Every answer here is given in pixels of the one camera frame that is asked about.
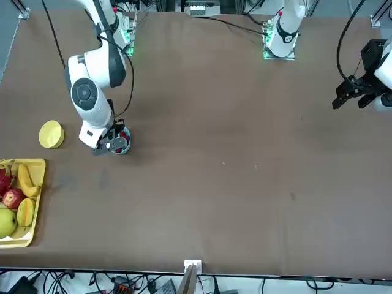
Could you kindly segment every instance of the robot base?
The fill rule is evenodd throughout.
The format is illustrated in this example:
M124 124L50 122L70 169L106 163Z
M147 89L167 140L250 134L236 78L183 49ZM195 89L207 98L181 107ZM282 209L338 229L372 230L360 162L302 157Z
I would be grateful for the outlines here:
M268 20L268 22L263 25L262 31L268 34L268 36L263 35L263 59L295 60L294 48L288 56L282 58L273 55L272 52L266 47L266 43L270 41L270 37L274 32L274 24L272 19Z

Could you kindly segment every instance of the banana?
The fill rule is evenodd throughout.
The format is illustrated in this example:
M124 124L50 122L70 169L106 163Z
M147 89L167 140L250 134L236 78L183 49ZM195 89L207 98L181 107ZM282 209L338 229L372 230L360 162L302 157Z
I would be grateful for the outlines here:
M27 197L36 197L41 189L40 186L33 186L27 167L24 164L19 164L18 167L18 181L22 192Z

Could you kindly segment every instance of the robotic arm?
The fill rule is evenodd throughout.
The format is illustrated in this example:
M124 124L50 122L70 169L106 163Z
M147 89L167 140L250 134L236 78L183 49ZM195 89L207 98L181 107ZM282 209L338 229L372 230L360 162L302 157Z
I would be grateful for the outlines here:
M97 36L104 41L100 48L68 59L66 82L73 105L83 119L79 139L90 146L94 154L101 154L127 146L127 140L120 136L123 121L115 120L113 104L102 89L123 83L126 63L118 47L125 48L128 44L110 0L77 2L90 14Z
M347 100L362 96L359 108L373 102L377 111L392 110L392 50L390 40L370 40L361 50L365 74L360 78L351 75L336 88L333 109Z
M305 13L303 0L285 0L282 11L272 19L273 32L266 43L273 55L284 58L293 51Z

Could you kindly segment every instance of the red apple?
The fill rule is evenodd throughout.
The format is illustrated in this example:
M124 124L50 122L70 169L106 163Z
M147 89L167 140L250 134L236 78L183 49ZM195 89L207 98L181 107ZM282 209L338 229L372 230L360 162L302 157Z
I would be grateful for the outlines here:
M2 197L2 204L9 209L18 209L19 204L25 198L21 189L9 189Z

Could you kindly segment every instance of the apple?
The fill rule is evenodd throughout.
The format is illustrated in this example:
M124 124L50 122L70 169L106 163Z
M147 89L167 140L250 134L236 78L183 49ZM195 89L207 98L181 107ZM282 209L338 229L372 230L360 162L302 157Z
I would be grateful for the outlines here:
M17 227L16 215L12 210L0 208L0 239L12 234Z
M25 198L21 189L9 189L2 197L2 204L9 209L18 209L19 204Z

